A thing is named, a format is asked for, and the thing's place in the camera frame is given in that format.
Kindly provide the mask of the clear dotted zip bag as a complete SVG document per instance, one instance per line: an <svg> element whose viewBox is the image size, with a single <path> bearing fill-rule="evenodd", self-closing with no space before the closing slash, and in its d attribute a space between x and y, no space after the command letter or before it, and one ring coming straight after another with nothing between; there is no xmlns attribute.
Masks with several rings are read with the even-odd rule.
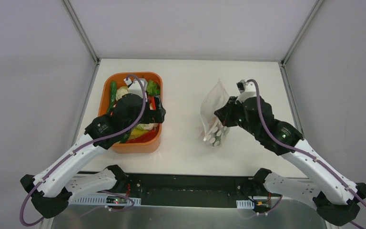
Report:
<svg viewBox="0 0 366 229"><path fill-rule="evenodd" d="M210 133L212 127L216 125L222 125L222 122L214 115L214 112L226 105L228 102L229 95L223 86L222 82L219 80L216 85L211 89L211 91L205 96L200 106L200 119L203 125L203 131L201 133L202 141L211 147L208 140L208 134Z"/></svg>

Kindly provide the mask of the long green cucumber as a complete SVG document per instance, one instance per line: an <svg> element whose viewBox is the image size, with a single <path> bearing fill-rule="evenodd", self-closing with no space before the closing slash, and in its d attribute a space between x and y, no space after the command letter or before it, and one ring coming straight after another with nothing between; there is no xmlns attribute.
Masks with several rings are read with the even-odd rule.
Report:
<svg viewBox="0 0 366 229"><path fill-rule="evenodd" d="M215 127L212 127L210 133L208 134L207 143L209 143L211 147L219 147L221 143L225 140L228 133L228 127L216 125Z"/></svg>

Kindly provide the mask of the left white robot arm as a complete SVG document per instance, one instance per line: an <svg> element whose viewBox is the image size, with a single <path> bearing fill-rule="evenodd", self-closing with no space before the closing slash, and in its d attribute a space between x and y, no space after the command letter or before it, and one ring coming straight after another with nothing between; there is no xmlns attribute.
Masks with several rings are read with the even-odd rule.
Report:
<svg viewBox="0 0 366 229"><path fill-rule="evenodd" d="M94 158L121 142L138 124L161 124L165 114L159 95L151 100L132 93L124 95L109 112L94 118L80 139L55 163L37 175L21 178L20 183L35 209L49 219L88 193L123 192L127 176L118 165L107 166L82 179L74 176Z"/></svg>

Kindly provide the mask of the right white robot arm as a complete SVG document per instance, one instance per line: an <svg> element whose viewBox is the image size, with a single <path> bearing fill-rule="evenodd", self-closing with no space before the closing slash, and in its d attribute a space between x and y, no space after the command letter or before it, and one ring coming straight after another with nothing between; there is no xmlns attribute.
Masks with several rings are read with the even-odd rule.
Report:
<svg viewBox="0 0 366 229"><path fill-rule="evenodd" d="M366 184L355 183L337 172L298 130L276 119L271 105L264 99L240 100L232 96L215 115L224 126L238 126L250 133L265 149L296 166L311 180L311 184L303 184L261 168L251 183L255 194L262 196L270 192L288 196L308 205L336 226L353 223L366 198Z"/></svg>

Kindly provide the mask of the green lettuce leaf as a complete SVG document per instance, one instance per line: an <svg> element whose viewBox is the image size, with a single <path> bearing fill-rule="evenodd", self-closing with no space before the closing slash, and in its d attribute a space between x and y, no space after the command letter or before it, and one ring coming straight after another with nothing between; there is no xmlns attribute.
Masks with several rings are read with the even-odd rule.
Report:
<svg viewBox="0 0 366 229"><path fill-rule="evenodd" d="M161 87L156 81L149 80L147 82L146 92L149 96L158 96L161 94Z"/></svg>

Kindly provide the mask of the yellow pepper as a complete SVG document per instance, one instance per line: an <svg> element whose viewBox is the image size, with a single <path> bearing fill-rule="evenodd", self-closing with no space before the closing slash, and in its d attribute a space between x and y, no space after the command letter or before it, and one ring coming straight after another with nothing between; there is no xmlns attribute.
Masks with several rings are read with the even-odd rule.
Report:
<svg viewBox="0 0 366 229"><path fill-rule="evenodd" d="M136 139L148 132L150 132L151 130L147 130L147 129L142 129L142 128L134 128L131 132L130 132L130 136L128 137L127 140L132 140L132 139Z"/></svg>

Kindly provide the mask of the orange plastic tub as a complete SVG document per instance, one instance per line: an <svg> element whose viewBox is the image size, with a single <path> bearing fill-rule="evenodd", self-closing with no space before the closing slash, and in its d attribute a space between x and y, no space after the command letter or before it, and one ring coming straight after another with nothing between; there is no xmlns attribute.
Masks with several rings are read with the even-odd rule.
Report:
<svg viewBox="0 0 366 229"><path fill-rule="evenodd" d="M160 87L160 98L163 99L163 82L158 74L153 72L134 72L133 74L139 78L144 78L147 81L153 80L156 82ZM115 81L117 88L124 86L124 79L127 77L127 75L129 75L129 73L116 73L105 81L98 111L99 116L105 114L107 108L109 107L111 82ZM159 147L161 143L161 131L162 125L159 124L154 130L151 130L143 136L128 140L123 144L114 144L111 147L111 150L119 154L152 153Z"/></svg>

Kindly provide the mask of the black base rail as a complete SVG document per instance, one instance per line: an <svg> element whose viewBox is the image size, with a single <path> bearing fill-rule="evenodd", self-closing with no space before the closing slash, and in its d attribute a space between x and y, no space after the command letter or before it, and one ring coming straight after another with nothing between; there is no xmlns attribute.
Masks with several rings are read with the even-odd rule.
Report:
<svg viewBox="0 0 366 229"><path fill-rule="evenodd" d="M144 206L235 208L238 200L266 198L251 177L129 173L124 186L109 192L140 198Z"/></svg>

